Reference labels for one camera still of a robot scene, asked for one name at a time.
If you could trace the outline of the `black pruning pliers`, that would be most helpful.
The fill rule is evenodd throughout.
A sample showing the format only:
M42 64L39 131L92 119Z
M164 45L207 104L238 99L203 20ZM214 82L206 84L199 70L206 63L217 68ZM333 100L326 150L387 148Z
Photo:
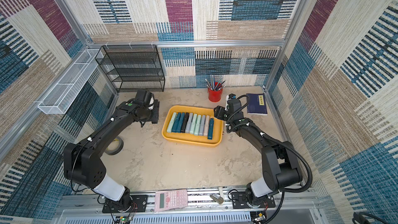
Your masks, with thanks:
M181 133L185 133L186 132L186 126L187 126L187 123L188 123L188 120L189 120L189 116L190 116L190 113L185 113L184 118L183 118L183 122L182 122L182 126L181 126L181 130L180 130Z

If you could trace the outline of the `yellow plastic storage tray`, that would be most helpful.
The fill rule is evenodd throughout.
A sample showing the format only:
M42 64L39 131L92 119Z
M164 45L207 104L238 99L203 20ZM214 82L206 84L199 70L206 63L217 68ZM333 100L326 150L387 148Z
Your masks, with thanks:
M212 140L209 140L206 136L167 132L167 128L173 117L173 114L176 113L176 115L178 115L178 113L187 113L187 112L199 115L205 115L205 116L209 115L210 118L214 119ZM162 129L162 136L170 142L190 144L190 145L200 145L205 147L216 147L222 141L223 127L224 127L223 121L218 120L214 117L214 111L211 108L175 105L170 108L167 114Z

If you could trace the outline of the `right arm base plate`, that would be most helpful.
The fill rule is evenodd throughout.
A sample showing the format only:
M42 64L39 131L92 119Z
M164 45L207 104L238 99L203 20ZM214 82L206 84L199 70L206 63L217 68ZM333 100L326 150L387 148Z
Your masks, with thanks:
M276 206L273 198L268 198L267 196L257 198L251 193L236 189L228 192L228 198L231 200L234 209L274 208Z

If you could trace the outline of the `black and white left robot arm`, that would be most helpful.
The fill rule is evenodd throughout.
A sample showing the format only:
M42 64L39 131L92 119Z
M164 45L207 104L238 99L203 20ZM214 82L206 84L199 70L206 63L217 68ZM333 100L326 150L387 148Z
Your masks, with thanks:
M132 123L158 123L159 106L158 100L150 104L135 99L122 102L98 130L77 144L65 146L64 177L71 183L81 184L104 196L105 204L110 209L120 212L130 209L132 199L129 188L108 175L101 157L111 142Z

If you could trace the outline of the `grey pruning pliers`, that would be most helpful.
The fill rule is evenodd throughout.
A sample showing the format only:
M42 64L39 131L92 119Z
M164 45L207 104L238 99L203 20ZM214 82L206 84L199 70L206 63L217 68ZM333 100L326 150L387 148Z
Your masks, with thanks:
M190 127L191 127L191 123L192 123L192 118L193 118L193 113L190 113L188 121L187 121L187 124L186 124L185 133L190 133Z

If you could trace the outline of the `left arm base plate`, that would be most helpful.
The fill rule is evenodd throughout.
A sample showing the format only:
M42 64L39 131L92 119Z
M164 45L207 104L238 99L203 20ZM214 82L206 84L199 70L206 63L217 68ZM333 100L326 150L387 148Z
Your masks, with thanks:
M143 213L148 203L148 195L130 195L124 196L119 201L113 201L108 198L102 209L103 214L125 214L125 213Z

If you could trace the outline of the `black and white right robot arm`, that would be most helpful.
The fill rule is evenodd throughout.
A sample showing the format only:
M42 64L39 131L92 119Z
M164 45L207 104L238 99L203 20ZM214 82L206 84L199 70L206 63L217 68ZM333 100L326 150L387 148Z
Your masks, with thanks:
M290 142L281 142L269 136L251 119L241 114L237 118L222 106L214 108L214 116L226 122L228 133L236 133L261 153L262 176L246 188L250 205L260 205L266 196L279 192L301 193L311 187L311 167Z

